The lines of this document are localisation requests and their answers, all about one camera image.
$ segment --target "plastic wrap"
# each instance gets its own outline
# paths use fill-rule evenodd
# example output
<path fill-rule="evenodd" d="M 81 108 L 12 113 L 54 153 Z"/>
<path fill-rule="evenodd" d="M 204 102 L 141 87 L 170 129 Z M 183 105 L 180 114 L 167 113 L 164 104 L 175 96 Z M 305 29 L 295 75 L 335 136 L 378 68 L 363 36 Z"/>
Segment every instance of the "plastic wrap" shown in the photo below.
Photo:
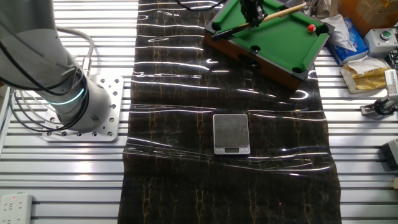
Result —
<path fill-rule="evenodd" d="M 217 10 L 139 1 L 118 223 L 341 223 L 315 71 L 292 93 L 209 48 Z M 214 155 L 219 113 L 248 115 L 249 157 Z"/>

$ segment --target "electrical box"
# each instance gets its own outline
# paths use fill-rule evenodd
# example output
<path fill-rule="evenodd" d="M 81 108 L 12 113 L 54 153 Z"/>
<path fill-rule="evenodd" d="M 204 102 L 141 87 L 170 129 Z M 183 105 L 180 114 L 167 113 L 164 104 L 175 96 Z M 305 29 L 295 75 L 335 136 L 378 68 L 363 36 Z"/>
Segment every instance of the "electrical box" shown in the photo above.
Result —
<path fill-rule="evenodd" d="M 397 38 L 392 29 L 371 29 L 363 39 L 369 47 L 368 55 L 385 58 L 397 47 Z"/>

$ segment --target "metal mounting plate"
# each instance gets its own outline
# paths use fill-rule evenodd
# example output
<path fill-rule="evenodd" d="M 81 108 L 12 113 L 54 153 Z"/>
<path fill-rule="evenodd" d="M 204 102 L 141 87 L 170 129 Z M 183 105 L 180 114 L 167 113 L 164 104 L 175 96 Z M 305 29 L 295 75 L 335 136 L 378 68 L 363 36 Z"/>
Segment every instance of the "metal mounting plate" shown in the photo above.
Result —
<path fill-rule="evenodd" d="M 108 117 L 96 129 L 88 133 L 79 133 L 72 130 L 43 133 L 43 138 L 48 142 L 115 142 L 118 140 L 119 117 L 123 97 L 123 77 L 113 75 L 92 75 L 91 80 L 101 85 L 111 98 L 111 107 Z M 47 120 L 60 122 L 55 112 L 47 110 Z M 48 127 L 57 128 L 57 124 L 45 122 Z"/>

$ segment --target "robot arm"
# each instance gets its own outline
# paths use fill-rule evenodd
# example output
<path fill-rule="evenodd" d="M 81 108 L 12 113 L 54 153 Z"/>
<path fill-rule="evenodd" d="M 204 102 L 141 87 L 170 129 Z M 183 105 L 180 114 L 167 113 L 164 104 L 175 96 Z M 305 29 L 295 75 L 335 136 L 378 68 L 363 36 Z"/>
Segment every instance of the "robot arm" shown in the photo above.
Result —
<path fill-rule="evenodd" d="M 240 2 L 241 12 L 250 26 L 258 26 L 267 17 L 263 8 L 264 0 L 240 0 Z"/>

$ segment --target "digital scale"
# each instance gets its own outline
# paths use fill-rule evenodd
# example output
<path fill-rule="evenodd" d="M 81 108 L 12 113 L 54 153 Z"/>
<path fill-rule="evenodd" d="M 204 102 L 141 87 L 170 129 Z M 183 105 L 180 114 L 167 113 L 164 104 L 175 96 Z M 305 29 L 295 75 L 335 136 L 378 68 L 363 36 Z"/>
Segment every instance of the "digital scale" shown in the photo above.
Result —
<path fill-rule="evenodd" d="M 216 155 L 249 155 L 249 126 L 246 114 L 213 116 L 214 153 Z"/>

